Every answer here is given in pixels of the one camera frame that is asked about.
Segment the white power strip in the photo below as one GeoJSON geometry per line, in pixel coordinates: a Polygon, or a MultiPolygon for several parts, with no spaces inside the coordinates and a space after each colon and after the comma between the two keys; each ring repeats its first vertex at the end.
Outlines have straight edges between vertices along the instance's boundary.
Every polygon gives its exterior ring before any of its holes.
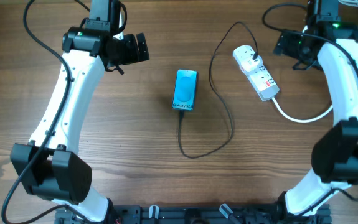
{"type": "Polygon", "coordinates": [[[241,45],[233,51],[233,57],[242,73],[248,78],[252,87],[262,101],[271,100],[279,92],[279,87],[250,45],[241,45]]]}

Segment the blue Galaxy S25 smartphone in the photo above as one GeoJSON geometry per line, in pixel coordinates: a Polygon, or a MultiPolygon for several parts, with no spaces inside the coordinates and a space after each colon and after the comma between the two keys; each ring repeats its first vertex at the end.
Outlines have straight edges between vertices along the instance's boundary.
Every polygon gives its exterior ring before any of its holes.
{"type": "Polygon", "coordinates": [[[191,111],[194,109],[198,72],[179,69],[176,75],[172,108],[191,111]]]}

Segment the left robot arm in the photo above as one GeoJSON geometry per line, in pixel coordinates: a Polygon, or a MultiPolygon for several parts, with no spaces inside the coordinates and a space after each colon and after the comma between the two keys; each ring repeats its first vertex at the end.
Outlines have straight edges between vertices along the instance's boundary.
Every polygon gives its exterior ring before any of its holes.
{"type": "Polygon", "coordinates": [[[127,10],[119,0],[93,1],[89,15],[62,39],[59,77],[47,109],[26,144],[10,160],[16,185],[52,201],[79,223],[121,223],[109,198],[92,187],[92,169],[78,156],[82,124],[105,72],[149,59],[145,36],[124,34],[127,10]]]}

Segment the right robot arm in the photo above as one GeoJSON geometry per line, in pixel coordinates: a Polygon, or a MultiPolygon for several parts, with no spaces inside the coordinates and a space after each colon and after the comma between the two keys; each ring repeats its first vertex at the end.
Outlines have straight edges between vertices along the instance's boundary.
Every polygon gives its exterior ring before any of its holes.
{"type": "Polygon", "coordinates": [[[315,215],[337,193],[358,201],[358,28],[341,22],[337,1],[310,1],[302,32],[281,29],[279,53],[323,70],[333,127],[313,147],[311,170],[283,198],[285,220],[315,215]]]}

